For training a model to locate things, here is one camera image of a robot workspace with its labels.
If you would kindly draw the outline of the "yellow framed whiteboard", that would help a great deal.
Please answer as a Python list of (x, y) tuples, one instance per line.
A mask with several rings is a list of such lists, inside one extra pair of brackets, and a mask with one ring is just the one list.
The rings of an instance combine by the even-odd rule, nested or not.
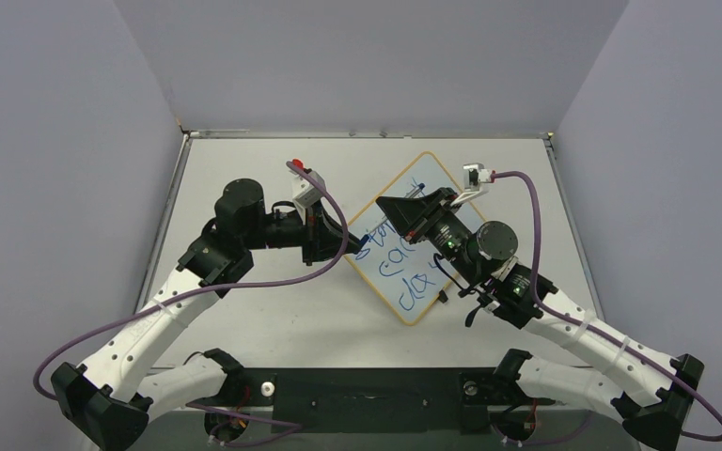
[[(424, 183), (424, 189), (417, 189)], [(377, 197), (422, 196), (441, 187), (461, 187), (431, 152), (423, 152), (388, 182), (349, 222), (357, 237), (369, 234), (360, 252), (348, 260), (372, 290), (406, 325), (418, 323), (437, 300), (438, 292), (451, 281), (435, 266), (435, 248), (427, 243), (410, 244), (401, 238), (375, 204)]]

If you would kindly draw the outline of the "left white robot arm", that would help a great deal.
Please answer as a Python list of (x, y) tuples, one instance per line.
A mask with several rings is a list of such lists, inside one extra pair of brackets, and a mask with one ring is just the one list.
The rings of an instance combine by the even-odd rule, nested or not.
[(257, 250), (298, 248), (316, 274), (359, 250), (337, 201), (314, 172), (295, 177), (286, 211), (266, 210), (260, 184), (236, 179), (213, 217), (140, 311), (107, 324), (111, 338), (81, 363), (62, 363), (46, 396), (101, 450), (125, 450), (156, 418), (201, 398), (236, 401), (239, 365), (222, 350), (159, 374), (150, 368), (202, 313), (247, 288)]

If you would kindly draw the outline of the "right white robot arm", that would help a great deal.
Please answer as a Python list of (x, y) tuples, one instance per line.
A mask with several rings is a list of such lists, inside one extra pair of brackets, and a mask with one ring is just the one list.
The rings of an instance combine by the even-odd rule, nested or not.
[(541, 336), (586, 363), (558, 365), (525, 350), (509, 350), (497, 366), (494, 392), (506, 401), (549, 398), (619, 422), (640, 443), (674, 450), (705, 365), (686, 353), (653, 350), (612, 328), (550, 280), (521, 264), (518, 239), (498, 221), (471, 230), (458, 216), (456, 193), (376, 200), (408, 243), (426, 241), (478, 296), (478, 309)]

